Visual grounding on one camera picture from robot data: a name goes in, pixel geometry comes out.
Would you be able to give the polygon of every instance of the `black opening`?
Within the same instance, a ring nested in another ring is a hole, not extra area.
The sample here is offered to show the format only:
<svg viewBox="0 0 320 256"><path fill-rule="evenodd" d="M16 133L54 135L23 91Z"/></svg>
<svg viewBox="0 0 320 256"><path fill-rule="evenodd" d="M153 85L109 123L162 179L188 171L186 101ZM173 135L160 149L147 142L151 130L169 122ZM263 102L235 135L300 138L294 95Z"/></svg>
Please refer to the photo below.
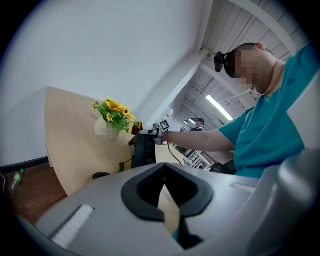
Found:
<svg viewBox="0 0 320 256"><path fill-rule="evenodd" d="M178 242L185 249L199 244L202 240L189 233L185 219L201 214L211 202L214 193L206 181L171 164L160 163L128 180L121 190L122 201L137 217L164 222L164 213L158 209L164 185L180 209Z"/></svg>

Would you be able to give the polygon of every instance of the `black device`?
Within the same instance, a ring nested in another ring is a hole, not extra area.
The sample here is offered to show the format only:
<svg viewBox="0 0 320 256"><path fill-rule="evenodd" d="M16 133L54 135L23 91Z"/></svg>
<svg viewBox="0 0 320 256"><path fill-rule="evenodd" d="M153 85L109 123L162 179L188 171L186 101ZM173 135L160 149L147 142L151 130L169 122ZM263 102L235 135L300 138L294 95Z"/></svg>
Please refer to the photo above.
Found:
<svg viewBox="0 0 320 256"><path fill-rule="evenodd" d="M137 134L129 142L134 145L131 168L146 166L156 163L156 146L154 134Z"/></svg>
<svg viewBox="0 0 320 256"><path fill-rule="evenodd" d="M230 52L228 53L222 53L221 51L218 51L215 54L214 57L214 67L215 67L215 71L216 72L221 72L222 68L224 67L224 65L227 65L226 61L225 61L225 56L227 56Z"/></svg>

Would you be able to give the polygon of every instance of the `teal shirt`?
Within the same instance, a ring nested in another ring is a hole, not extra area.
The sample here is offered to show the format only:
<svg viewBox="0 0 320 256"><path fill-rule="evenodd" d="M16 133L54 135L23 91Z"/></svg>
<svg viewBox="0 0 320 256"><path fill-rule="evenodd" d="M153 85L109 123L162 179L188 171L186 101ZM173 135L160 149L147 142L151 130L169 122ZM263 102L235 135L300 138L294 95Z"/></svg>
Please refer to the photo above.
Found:
<svg viewBox="0 0 320 256"><path fill-rule="evenodd" d="M317 52L309 44L286 63L278 91L270 98L261 96L256 107L219 129L235 145L236 175L261 178L265 168L278 165L304 150L287 110L319 67Z"/></svg>

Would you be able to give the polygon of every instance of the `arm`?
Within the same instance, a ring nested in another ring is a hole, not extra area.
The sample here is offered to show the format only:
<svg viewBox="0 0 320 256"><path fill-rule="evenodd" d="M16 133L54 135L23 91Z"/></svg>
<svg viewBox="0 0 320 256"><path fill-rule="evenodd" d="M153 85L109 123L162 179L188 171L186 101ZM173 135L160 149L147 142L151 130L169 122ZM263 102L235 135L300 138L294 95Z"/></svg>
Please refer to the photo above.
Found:
<svg viewBox="0 0 320 256"><path fill-rule="evenodd" d="M235 150L235 145L218 129L194 132L166 131L163 141L186 149L205 152Z"/></svg>
<svg viewBox="0 0 320 256"><path fill-rule="evenodd" d="M212 131L174 132L166 131L163 141L167 141L183 148L199 151L233 151L238 137L245 124L246 117L252 114L254 107L246 110L236 120Z"/></svg>

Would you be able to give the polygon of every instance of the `ceiling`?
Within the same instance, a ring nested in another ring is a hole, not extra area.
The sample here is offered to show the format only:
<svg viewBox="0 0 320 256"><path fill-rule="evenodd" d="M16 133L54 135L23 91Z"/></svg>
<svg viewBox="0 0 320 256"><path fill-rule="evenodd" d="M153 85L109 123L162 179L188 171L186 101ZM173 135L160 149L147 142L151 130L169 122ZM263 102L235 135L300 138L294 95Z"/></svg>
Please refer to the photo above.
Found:
<svg viewBox="0 0 320 256"><path fill-rule="evenodd" d="M277 1L250 1L272 16L289 33L298 49L309 42L294 17ZM214 0L203 47L214 53L227 53L244 43L262 43L274 56L285 62L291 57L285 45L258 18L227 0ZM212 60L208 58L205 64L213 67ZM228 120L206 99L207 95L213 97L233 119L245 110L255 107L260 96L250 91L231 99L247 89L236 79L226 78L228 83L222 84L207 71L199 68L188 83L180 109L190 117L204 118L206 121L204 129L210 131L223 126Z"/></svg>

